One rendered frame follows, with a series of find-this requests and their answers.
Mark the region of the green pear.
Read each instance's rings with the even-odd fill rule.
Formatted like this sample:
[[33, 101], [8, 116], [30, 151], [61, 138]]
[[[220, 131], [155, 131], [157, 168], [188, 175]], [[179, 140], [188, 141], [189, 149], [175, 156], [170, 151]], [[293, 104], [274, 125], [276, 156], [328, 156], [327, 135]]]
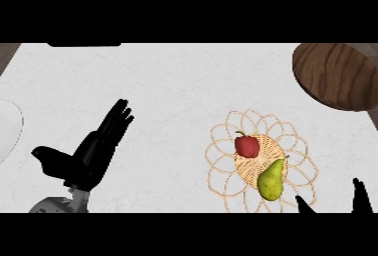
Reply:
[[278, 159], [259, 175], [259, 193], [268, 201], [278, 200], [284, 192], [287, 159], [288, 156]]

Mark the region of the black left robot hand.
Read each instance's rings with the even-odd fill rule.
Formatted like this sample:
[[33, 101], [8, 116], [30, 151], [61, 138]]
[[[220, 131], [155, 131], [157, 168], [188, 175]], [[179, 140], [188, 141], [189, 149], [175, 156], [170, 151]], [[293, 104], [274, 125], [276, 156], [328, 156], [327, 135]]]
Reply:
[[73, 155], [39, 146], [31, 155], [39, 159], [43, 173], [64, 180], [64, 185], [90, 192], [99, 185], [114, 157], [116, 148], [135, 120], [129, 101], [114, 104], [99, 128], [89, 133]]

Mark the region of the red bell pepper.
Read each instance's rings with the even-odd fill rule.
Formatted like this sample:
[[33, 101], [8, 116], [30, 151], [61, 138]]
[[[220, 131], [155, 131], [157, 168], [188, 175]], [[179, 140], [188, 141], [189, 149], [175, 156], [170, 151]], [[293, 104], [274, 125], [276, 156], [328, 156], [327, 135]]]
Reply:
[[240, 137], [235, 138], [235, 150], [240, 156], [256, 158], [260, 152], [260, 143], [256, 137], [238, 131]]

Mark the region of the white plate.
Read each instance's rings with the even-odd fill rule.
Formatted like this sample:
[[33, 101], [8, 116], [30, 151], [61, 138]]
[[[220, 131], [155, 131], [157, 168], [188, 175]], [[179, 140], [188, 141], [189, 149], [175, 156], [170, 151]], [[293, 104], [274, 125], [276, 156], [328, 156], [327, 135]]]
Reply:
[[24, 116], [18, 105], [0, 99], [0, 164], [17, 146], [22, 127]]

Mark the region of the woven wicker placemat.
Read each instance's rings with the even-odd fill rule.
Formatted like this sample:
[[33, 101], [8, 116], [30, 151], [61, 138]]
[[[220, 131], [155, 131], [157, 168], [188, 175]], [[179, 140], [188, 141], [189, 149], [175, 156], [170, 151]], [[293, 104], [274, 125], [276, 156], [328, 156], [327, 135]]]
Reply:
[[[211, 128], [210, 137], [204, 154], [210, 165], [207, 187], [223, 198], [228, 212], [234, 198], [240, 199], [245, 212], [284, 212], [288, 206], [297, 207], [297, 195], [306, 196], [307, 204], [315, 206], [319, 169], [309, 155], [307, 141], [290, 122], [251, 109], [231, 111], [226, 120]], [[244, 137], [257, 140], [256, 158], [237, 152], [235, 141]], [[281, 166], [278, 185], [282, 191], [276, 197], [266, 198], [259, 178], [275, 162]]]

